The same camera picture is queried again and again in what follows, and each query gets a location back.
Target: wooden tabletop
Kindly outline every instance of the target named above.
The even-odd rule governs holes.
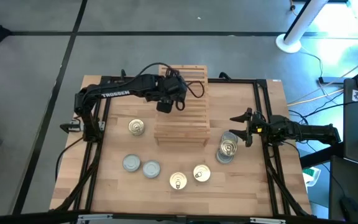
[[[85,76],[82,86],[98,84],[100,79],[100,76]],[[288,117],[281,81],[268,80],[267,83],[273,114]],[[259,92],[263,114],[266,116],[262,90]],[[245,129],[245,124],[230,121],[229,118],[243,114],[247,107],[255,111],[252,85],[209,84],[211,138],[205,148],[158,147],[154,139],[155,105],[135,96],[111,100],[92,212],[272,215],[259,136],[254,135],[251,147],[245,147],[243,142],[239,142],[237,154],[230,164],[222,165],[215,158],[224,131]],[[128,123],[134,118],[145,123],[145,133],[141,136],[133,136],[128,131]],[[81,135],[82,133],[70,133],[67,145]],[[80,142],[64,154],[50,208],[59,206],[76,185],[85,146],[85,142]],[[150,159],[158,161],[161,166],[159,176],[154,179],[146,178],[142,167],[134,173],[125,171],[122,160],[127,154],[137,154],[142,163]],[[291,146],[284,145],[280,146],[280,155],[289,191],[303,209],[310,213],[297,151]],[[206,164],[211,169],[211,178],[207,182],[200,183],[193,178],[193,168],[197,164]],[[169,178],[174,172],[186,174],[188,182],[184,189],[171,188]],[[281,196],[277,186],[276,193],[278,208],[282,212]],[[84,207],[85,200],[86,194],[83,194],[80,208]]]

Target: can lid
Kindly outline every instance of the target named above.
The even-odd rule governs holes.
[[[239,138],[238,136],[236,136],[235,134],[231,133],[230,131],[225,131],[223,132],[222,134],[222,138],[221,138],[221,141],[224,141],[224,140],[232,140],[234,141],[235,143],[238,143],[239,142]]]
[[[147,161],[143,165],[143,174],[148,178],[154,178],[160,174],[160,164],[157,161]]]
[[[129,122],[128,129],[135,136],[141,135],[144,132],[144,123],[139,119],[133,119]]]
[[[229,164],[234,159],[234,156],[225,156],[225,155],[220,153],[220,150],[217,150],[216,151],[216,159],[221,164]]]
[[[171,175],[169,183],[171,184],[171,187],[175,190],[183,189],[187,184],[186,175],[182,172],[176,172]]]
[[[140,167],[140,159],[135,154],[129,154],[122,161],[122,166],[126,171],[135,172]]]
[[[225,156],[234,156],[237,152],[237,144],[229,139],[223,140],[219,149]]]
[[[211,176],[211,171],[207,165],[198,164],[193,170],[193,176],[196,180],[204,182]]]

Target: wooden crate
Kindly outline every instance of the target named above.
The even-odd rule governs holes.
[[[179,70],[187,82],[200,81],[204,85],[204,95],[196,98],[188,90],[183,111],[173,105],[169,114],[157,112],[154,138],[159,146],[204,147],[211,135],[207,68],[204,65],[172,65],[172,68]],[[165,75],[166,70],[160,66],[158,73]],[[191,84],[190,88],[197,96],[202,93],[199,83]]]

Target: white base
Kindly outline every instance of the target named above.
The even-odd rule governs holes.
[[[302,45],[299,40],[295,44],[287,45],[284,43],[284,36],[285,34],[281,34],[276,39],[276,45],[280,50],[291,54],[296,53],[301,49]]]

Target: concrete floor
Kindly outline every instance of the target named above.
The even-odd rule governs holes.
[[[0,21],[16,31],[71,31],[80,4],[81,0],[0,0]],[[295,19],[288,8],[287,0],[88,0],[80,31],[285,32]],[[326,5],[308,32],[328,33],[328,39],[301,40],[304,48],[323,60],[324,75],[339,77],[358,64],[358,21],[345,4]],[[14,36],[0,44],[0,138],[4,140],[0,146],[0,215],[8,214],[14,203],[68,39]],[[67,138],[58,126],[72,117],[74,93],[83,75],[118,75],[122,68],[132,75],[149,63],[162,61],[207,65],[210,77],[224,71],[233,78],[281,79],[287,101],[316,89],[318,61],[301,52],[285,54],[274,41],[274,36],[78,36],[23,212],[48,210],[55,161]],[[307,114],[326,100],[292,109]],[[333,123],[341,133],[341,108],[316,114],[309,122]],[[316,142],[312,146],[324,147]],[[311,152],[308,146],[299,148]],[[326,206],[329,174],[322,171],[309,196],[312,202]]]

